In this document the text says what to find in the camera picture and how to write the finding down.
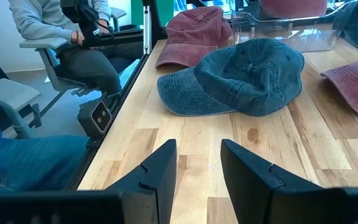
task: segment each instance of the wall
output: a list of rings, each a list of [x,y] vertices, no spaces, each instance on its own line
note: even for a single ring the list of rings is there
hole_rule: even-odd
[[[18,33],[9,10],[9,1],[0,0],[0,67],[4,72],[40,70],[44,64],[34,49],[21,49]]]

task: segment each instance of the black metal frame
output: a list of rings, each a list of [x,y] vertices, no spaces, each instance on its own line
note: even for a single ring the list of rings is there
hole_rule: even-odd
[[[158,15],[156,0],[143,0],[143,5],[149,6],[150,13],[152,14],[151,15],[151,24],[152,24],[151,33],[152,33],[152,48],[154,48],[154,46],[158,40],[167,38],[167,34],[165,32],[165,28],[162,27],[161,23],[160,23],[160,17]],[[128,34],[127,42],[132,42],[133,39],[131,40],[131,32],[126,32],[126,33]],[[142,56],[139,63],[137,64],[135,70],[133,71],[131,77],[129,78],[128,82],[126,83],[126,85],[122,89],[120,95],[118,96],[117,100],[112,105],[112,107],[111,107],[112,121],[110,122],[108,129],[110,129],[111,125],[113,124],[114,120],[116,119],[118,112],[120,111],[122,105],[124,104],[126,98],[128,97],[129,92],[131,91],[132,87],[134,86],[134,83],[137,80],[137,77],[139,76],[140,72],[142,71],[148,58],[149,58],[149,55]],[[66,187],[67,190],[76,190],[77,189],[80,182],[82,181],[82,178],[86,174],[88,167],[91,165],[93,158],[95,157],[96,153],[98,152],[100,145],[104,141],[104,138],[106,137],[107,133],[105,133],[104,135],[93,137],[88,141],[88,143],[86,145],[86,152],[85,152],[83,161],[82,161],[80,167],[77,169],[76,173],[74,174],[73,178],[71,179],[71,182],[67,185],[67,187]]]

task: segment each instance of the hand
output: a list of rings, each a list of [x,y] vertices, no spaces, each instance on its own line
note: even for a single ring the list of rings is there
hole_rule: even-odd
[[[72,42],[82,45],[84,40],[85,40],[85,37],[81,31],[74,31],[71,33],[71,41]]]
[[[105,21],[104,19],[99,19],[98,22],[102,24],[105,27],[109,27],[109,23]],[[103,26],[99,25],[99,30],[102,34],[108,34],[110,33],[110,30],[104,28]]]

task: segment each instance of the person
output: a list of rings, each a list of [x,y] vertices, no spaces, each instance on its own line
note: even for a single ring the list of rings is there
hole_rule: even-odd
[[[0,131],[0,195],[64,189],[80,166],[87,142],[81,136],[5,139]]]
[[[141,58],[143,43],[118,44],[102,48],[82,47],[84,36],[78,24],[72,23],[60,7],[60,0],[9,0],[17,30],[28,40],[48,37],[61,37],[69,43],[57,51],[62,65],[76,77],[92,80],[99,89],[113,95],[121,90],[119,74],[111,64],[113,57],[131,60]],[[91,0],[93,9],[98,12],[98,22],[109,26],[111,9],[107,0]],[[102,33],[108,29],[100,26]]]

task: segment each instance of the chair armrest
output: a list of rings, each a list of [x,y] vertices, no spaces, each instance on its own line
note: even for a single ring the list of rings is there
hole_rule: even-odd
[[[119,19],[122,16],[125,16],[127,14],[126,11],[124,11],[122,9],[118,9],[115,7],[110,7],[110,9],[111,9],[111,17],[113,19]]]
[[[34,49],[57,49],[62,45],[67,44],[67,40],[63,38],[44,38],[38,40],[25,40],[19,45],[20,48],[34,48]]]

